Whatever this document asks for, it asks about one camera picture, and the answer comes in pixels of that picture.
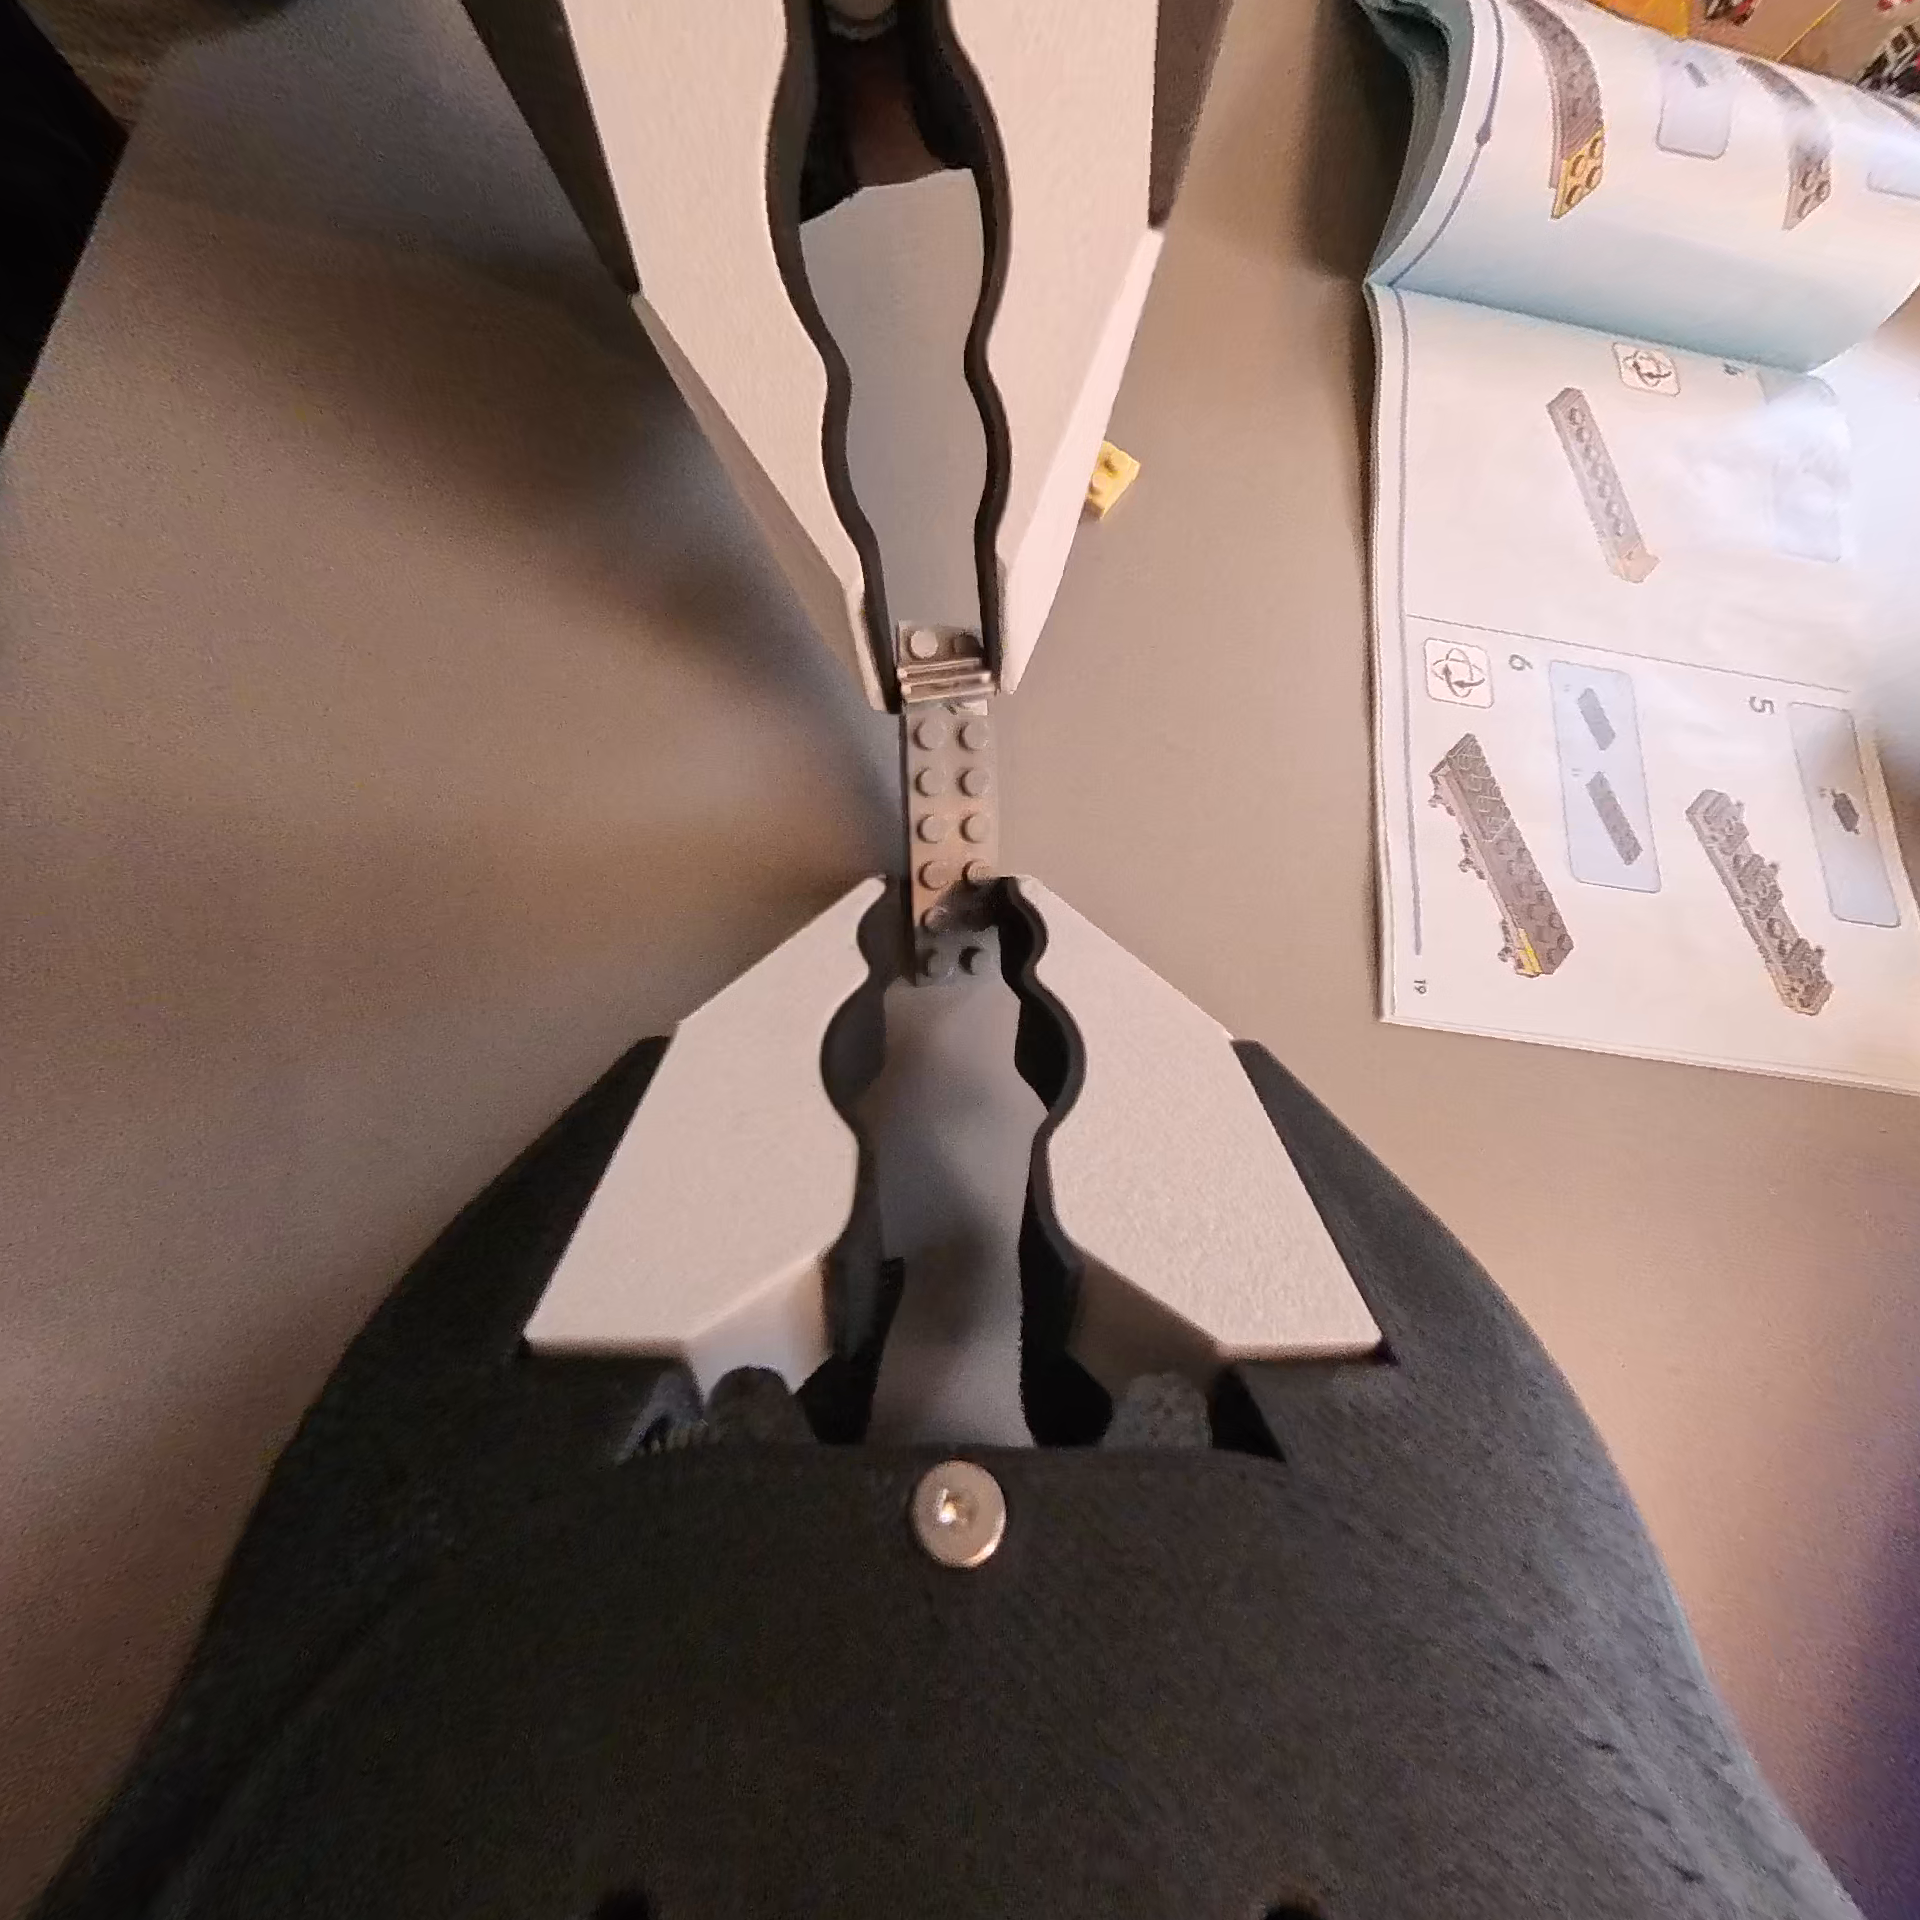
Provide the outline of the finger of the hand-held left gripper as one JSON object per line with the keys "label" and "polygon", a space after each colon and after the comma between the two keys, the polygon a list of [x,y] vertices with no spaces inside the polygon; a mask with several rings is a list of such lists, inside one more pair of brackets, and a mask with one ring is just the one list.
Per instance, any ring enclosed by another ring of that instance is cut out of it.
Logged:
{"label": "finger of the hand-held left gripper", "polygon": [[567,4],[631,247],[633,310],[813,629],[898,710],[876,535],[849,472],[852,381],[809,294],[800,186],[809,4]]}
{"label": "finger of the hand-held left gripper", "polygon": [[983,131],[974,374],[992,424],[983,617],[1013,694],[1043,637],[1162,251],[1150,223],[1157,4],[942,4]]}

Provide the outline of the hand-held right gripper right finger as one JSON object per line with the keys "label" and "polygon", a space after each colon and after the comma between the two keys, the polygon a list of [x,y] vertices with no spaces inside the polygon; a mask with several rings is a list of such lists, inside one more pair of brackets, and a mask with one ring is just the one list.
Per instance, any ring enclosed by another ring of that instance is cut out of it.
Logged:
{"label": "hand-held right gripper right finger", "polygon": [[1381,1346],[1236,1036],[1034,878],[1002,883],[1017,1073],[1041,1102],[1027,1371],[1223,1371]]}

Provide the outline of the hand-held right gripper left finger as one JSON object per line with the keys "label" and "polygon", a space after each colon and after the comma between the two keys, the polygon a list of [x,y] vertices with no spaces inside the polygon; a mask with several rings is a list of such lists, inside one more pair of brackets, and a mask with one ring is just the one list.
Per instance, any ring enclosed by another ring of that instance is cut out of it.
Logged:
{"label": "hand-held right gripper left finger", "polygon": [[614,1142],[526,1346],[722,1378],[809,1378],[830,1352],[827,1255],[860,1146],[827,1091],[836,1015],[874,980],[866,878],[684,1015]]}

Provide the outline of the long grey plate brick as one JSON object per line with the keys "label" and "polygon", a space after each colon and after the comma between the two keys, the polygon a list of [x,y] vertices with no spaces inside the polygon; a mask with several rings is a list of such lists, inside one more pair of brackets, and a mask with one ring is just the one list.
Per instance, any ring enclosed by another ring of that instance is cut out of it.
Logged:
{"label": "long grey plate brick", "polygon": [[1002,871],[992,698],[901,710],[909,977],[931,986],[992,928]]}

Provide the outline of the small grey grille brick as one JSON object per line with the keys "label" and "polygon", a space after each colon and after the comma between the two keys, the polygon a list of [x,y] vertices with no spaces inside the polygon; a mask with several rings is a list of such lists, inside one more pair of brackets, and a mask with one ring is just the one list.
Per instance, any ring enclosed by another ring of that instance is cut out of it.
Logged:
{"label": "small grey grille brick", "polygon": [[895,635],[901,708],[983,703],[999,694],[989,643],[977,629],[901,620]]}

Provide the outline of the grey desk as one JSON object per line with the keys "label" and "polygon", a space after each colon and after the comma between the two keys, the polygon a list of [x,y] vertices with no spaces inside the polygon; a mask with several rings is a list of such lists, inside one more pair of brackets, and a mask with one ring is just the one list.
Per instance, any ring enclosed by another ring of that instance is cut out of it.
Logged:
{"label": "grey desk", "polygon": [[[1006,847],[1493,1270],[1762,1774],[1915,1918],[1915,1098],[1375,1020],[1406,118],[1353,4],[1236,11]],[[4,1918],[373,1304],[895,829],[891,726],[459,9],[183,50],[4,464]]]}

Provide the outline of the brick instruction booklet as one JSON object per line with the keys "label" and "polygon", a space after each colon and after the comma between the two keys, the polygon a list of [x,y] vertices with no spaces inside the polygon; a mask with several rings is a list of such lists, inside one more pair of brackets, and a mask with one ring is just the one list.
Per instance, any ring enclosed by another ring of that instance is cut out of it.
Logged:
{"label": "brick instruction booklet", "polygon": [[1915,31],[1860,91],[1596,4],[1360,4],[1381,1020],[1915,1091]]}

